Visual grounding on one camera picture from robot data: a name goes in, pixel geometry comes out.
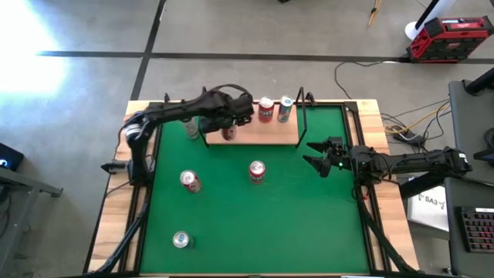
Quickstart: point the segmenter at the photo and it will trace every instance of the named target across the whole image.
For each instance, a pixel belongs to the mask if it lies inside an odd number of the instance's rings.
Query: soda can
[[[177,248],[192,247],[192,238],[184,231],[176,232],[173,236],[173,245]]]
[[[272,119],[272,114],[275,110],[275,103],[272,101],[272,99],[268,97],[263,97],[259,101],[259,109],[258,109],[258,114],[259,114],[259,120],[262,123],[268,123]]]
[[[198,123],[195,121],[195,119],[188,118],[188,119],[183,119],[181,120],[182,125],[185,128],[185,132],[187,132],[187,135],[195,140],[199,137],[199,128],[198,128]]]
[[[283,96],[279,102],[278,109],[278,122],[286,123],[290,118],[290,112],[292,111],[293,99],[291,97]]]
[[[223,139],[230,141],[237,135],[237,126],[232,125],[229,128],[222,128]]]
[[[197,193],[202,188],[198,175],[191,170],[185,170],[180,174],[180,183],[192,193]]]
[[[261,184],[266,175],[266,166],[262,161],[254,161],[249,166],[250,180],[255,184]]]

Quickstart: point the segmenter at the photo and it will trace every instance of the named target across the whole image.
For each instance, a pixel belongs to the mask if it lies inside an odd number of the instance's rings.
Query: green mat
[[[341,110],[308,108],[307,125],[295,149],[206,148],[179,122],[165,124],[141,273],[368,273],[352,174],[334,168],[320,178],[302,159],[320,155],[306,142],[345,136]],[[261,185],[249,179],[254,160],[266,164]],[[198,194],[180,183],[186,169],[198,173]],[[180,230],[194,238],[194,248],[174,247]]]

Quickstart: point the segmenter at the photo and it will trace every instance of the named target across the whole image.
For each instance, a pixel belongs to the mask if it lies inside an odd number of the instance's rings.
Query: gray floor
[[[0,46],[0,141],[25,154],[21,172],[65,188],[60,199],[40,198],[32,231],[19,247],[26,258],[12,263],[12,276],[81,273],[108,179],[100,165],[113,157],[141,62],[29,54],[144,51],[157,4],[158,0],[0,3],[0,11],[9,11],[7,19],[0,16],[0,30],[7,31],[7,43]],[[402,32],[404,25],[424,8],[412,0],[383,0],[376,22],[367,29],[372,5],[370,0],[292,0],[285,5],[276,0],[169,0],[154,51],[400,56],[410,43]],[[494,19],[494,8],[488,0],[457,0],[449,14]],[[493,50],[491,38],[473,57],[494,58]],[[140,99],[162,99],[164,93],[174,99],[193,98],[202,86],[221,83],[242,85],[255,97],[295,95],[304,86],[317,98],[343,99],[333,79],[337,64],[151,59]],[[449,80],[475,79],[491,67],[345,64],[338,80],[352,97],[378,99],[381,112],[399,114],[448,98]],[[411,124],[430,110],[401,120]],[[430,149],[454,145],[450,116],[441,123],[445,136],[428,142]],[[433,126],[431,134],[439,131]],[[399,144],[390,147],[394,154],[411,151]],[[445,240],[419,232],[412,236],[423,270],[437,273],[448,266]]]

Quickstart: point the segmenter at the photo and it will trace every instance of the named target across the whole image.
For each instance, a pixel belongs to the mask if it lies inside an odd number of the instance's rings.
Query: wooden platform
[[[262,123],[259,120],[257,111],[259,105],[254,105],[255,113],[252,115],[252,122],[242,127],[237,127],[237,134],[232,140],[225,140],[221,131],[206,134],[208,144],[297,144],[299,142],[298,119],[296,115],[297,107],[292,106],[288,122],[280,123],[278,117],[278,104],[272,120]]]
[[[318,102],[345,102],[347,100],[318,100]],[[355,100],[358,103],[360,115],[360,123],[364,132],[364,140],[367,146],[374,147],[376,151],[389,154],[386,136],[384,134],[383,123],[379,112],[379,107],[376,100]],[[153,101],[130,101],[127,107],[126,118],[133,113],[143,110]],[[350,122],[350,132],[352,140],[355,144],[358,143],[354,119],[352,114],[348,114]],[[125,140],[117,149],[116,159],[128,160],[130,158],[130,149]],[[154,146],[154,140],[149,144],[149,149]],[[108,190],[127,181],[127,175],[118,174],[110,177]],[[415,269],[418,269],[418,262],[415,256],[413,242],[411,241],[408,222],[403,209],[399,188],[390,182],[381,182],[375,185],[377,194],[377,203],[381,213],[381,220],[384,226],[384,234],[390,240],[391,244],[403,257],[403,259]],[[139,199],[144,197],[145,189],[139,192]],[[115,191],[103,201],[103,211],[99,222],[96,224],[96,240],[90,248],[90,261],[87,271],[97,270],[108,256],[115,250],[118,242],[122,239],[125,233],[125,226],[130,207],[130,198],[132,196],[132,188],[125,186],[121,190]],[[137,236],[130,246],[128,257],[127,270],[132,270],[134,267],[135,246]],[[380,261],[380,248],[375,237],[372,237],[374,256],[377,263],[377,268],[382,269]]]

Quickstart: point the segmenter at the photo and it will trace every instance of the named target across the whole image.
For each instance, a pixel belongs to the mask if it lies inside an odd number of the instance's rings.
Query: keyboard
[[[468,252],[494,253],[494,208],[458,207]]]

